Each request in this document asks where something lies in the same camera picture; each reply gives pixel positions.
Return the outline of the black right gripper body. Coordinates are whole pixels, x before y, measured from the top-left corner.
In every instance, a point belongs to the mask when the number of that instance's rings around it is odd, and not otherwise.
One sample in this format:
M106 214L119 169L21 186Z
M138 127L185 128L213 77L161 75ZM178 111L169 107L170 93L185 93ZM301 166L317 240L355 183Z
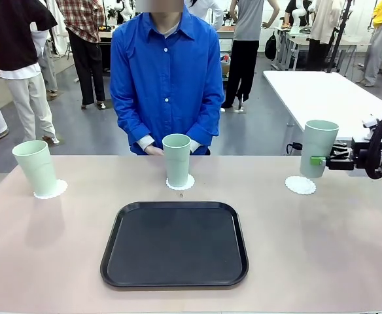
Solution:
M370 141L364 139L363 137L354 137L351 141L352 157L355 162L355 167L357 169L366 169L366 163L369 157L368 149L370 147ZM379 156L372 160L371 166L374 170L380 171L382 168L382 142L379 144L378 148Z

